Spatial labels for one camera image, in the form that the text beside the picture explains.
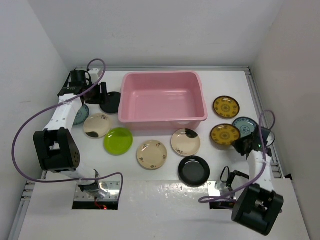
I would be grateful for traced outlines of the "yellow patterned plate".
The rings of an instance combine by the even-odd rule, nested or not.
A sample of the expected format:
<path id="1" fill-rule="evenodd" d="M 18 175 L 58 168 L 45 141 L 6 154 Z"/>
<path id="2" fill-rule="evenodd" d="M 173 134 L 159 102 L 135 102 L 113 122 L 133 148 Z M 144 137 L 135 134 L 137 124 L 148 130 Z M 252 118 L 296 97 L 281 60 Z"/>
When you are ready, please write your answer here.
<path id="1" fill-rule="evenodd" d="M 240 113 L 240 104 L 233 97 L 222 95 L 213 101 L 212 110 L 220 118 L 232 119 Z"/>
<path id="2" fill-rule="evenodd" d="M 241 132 L 232 124 L 218 124 L 210 131 L 211 142 L 222 149 L 232 146 L 232 143 L 239 140 Z"/>

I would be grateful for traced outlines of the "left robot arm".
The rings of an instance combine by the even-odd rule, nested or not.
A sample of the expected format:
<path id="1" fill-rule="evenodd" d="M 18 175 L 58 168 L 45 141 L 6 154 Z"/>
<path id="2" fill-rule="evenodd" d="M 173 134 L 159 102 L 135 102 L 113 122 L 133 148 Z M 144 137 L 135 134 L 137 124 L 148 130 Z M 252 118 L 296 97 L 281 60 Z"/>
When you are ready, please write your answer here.
<path id="1" fill-rule="evenodd" d="M 90 87 L 93 89 L 81 96 Z M 33 135 L 41 169 L 64 175 L 69 180 L 75 179 L 80 190 L 96 200 L 103 200 L 108 195 L 108 190 L 98 179 L 98 171 L 81 162 L 81 154 L 71 130 L 84 102 L 99 104 L 101 100 L 100 87 L 93 85 L 90 72 L 72 70 L 58 93 L 59 106 L 50 122 L 42 131 Z"/>

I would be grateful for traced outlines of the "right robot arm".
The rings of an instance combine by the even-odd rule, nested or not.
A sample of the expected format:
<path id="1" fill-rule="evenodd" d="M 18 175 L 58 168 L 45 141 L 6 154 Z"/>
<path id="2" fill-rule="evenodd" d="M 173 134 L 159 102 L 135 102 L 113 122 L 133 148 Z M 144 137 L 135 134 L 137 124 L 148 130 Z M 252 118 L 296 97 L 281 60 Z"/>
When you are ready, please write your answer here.
<path id="1" fill-rule="evenodd" d="M 271 149 L 268 148 L 268 137 L 271 131 L 256 127 L 254 131 L 232 143 L 235 150 L 246 157 L 249 174 L 239 170 L 221 173 L 220 180 L 232 191 L 235 177 L 256 181 L 245 186 L 237 199 L 231 214 L 232 221 L 267 236 L 282 211 L 284 197 L 275 192 L 272 181 Z"/>

